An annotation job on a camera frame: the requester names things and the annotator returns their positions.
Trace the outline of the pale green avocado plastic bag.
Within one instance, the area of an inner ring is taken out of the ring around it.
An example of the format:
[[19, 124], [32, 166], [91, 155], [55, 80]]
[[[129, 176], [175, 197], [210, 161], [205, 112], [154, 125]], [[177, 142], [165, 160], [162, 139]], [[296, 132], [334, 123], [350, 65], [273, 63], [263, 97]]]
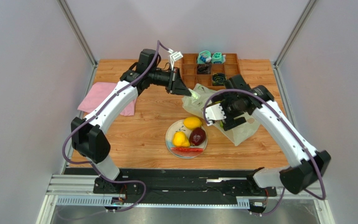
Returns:
[[[182, 100], [182, 107], [188, 113], [204, 120], [202, 111], [206, 100], [215, 93], [215, 90], [209, 89], [201, 84], [196, 84], [192, 90], [193, 96], [184, 96]], [[245, 118], [246, 122], [228, 131], [221, 127], [221, 123], [217, 122], [213, 126], [216, 127], [222, 134], [224, 134], [235, 146], [240, 145], [243, 141], [252, 137], [259, 129], [260, 122], [256, 121], [253, 116], [247, 113], [240, 116]]]

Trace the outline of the yellow fake mango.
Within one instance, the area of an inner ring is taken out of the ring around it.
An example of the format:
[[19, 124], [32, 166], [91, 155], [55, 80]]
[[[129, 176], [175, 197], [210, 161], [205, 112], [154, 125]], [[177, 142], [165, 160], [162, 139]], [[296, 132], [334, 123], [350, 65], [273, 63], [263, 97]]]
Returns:
[[202, 121], [197, 117], [188, 117], [184, 119], [183, 125], [189, 130], [194, 130], [202, 126]]

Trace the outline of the dark red fake apple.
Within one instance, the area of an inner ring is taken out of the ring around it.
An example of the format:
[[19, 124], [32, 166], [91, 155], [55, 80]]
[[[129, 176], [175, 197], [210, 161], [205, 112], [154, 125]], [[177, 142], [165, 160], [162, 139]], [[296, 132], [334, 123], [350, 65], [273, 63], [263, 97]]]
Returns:
[[204, 129], [201, 127], [197, 127], [192, 130], [189, 136], [189, 142], [191, 146], [199, 146], [201, 145], [207, 138], [207, 134]]

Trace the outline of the yellow fake lemon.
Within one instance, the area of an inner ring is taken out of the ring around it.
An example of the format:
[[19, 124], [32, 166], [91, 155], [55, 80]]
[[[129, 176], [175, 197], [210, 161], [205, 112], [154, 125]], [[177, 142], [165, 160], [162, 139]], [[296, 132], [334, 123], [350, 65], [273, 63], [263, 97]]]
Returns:
[[186, 134], [184, 132], [181, 132], [181, 131], [176, 132], [173, 135], [172, 144], [175, 147], [189, 147], [191, 145], [189, 139], [186, 136]]

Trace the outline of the red fake watermelon slice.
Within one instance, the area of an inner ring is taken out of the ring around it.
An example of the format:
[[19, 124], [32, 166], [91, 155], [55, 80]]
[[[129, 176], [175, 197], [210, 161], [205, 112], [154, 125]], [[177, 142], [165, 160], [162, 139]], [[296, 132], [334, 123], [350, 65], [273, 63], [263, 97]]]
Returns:
[[204, 149], [196, 147], [172, 147], [170, 151], [179, 156], [194, 157], [202, 154]]

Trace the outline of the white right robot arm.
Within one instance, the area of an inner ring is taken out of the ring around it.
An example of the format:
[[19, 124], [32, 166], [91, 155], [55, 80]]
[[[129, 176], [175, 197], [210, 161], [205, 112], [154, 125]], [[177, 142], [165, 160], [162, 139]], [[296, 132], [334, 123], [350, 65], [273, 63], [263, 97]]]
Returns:
[[283, 187], [298, 194], [310, 193], [307, 188], [318, 181], [322, 191], [318, 198], [325, 199], [322, 176], [331, 161], [330, 154], [317, 150], [294, 128], [265, 86], [251, 88], [241, 75], [229, 78], [224, 86], [224, 92], [217, 96], [225, 116], [221, 122], [224, 131], [244, 124], [246, 120], [241, 116], [249, 114], [265, 127], [289, 163], [282, 168], [257, 169], [252, 175], [253, 182], [259, 188]]

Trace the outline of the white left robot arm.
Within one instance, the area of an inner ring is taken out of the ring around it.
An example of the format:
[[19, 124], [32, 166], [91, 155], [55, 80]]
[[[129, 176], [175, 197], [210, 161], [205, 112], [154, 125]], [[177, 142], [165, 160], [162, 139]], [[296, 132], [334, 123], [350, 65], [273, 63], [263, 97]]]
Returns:
[[109, 182], [116, 182], [120, 170], [109, 156], [110, 143], [105, 135], [122, 110], [150, 85], [163, 86], [169, 94], [191, 96], [180, 69], [174, 66], [183, 54], [172, 49], [168, 49], [168, 53], [170, 68], [162, 70], [158, 67], [158, 51], [142, 50], [139, 60], [123, 73], [106, 99], [85, 118], [76, 117], [71, 122], [72, 147]]

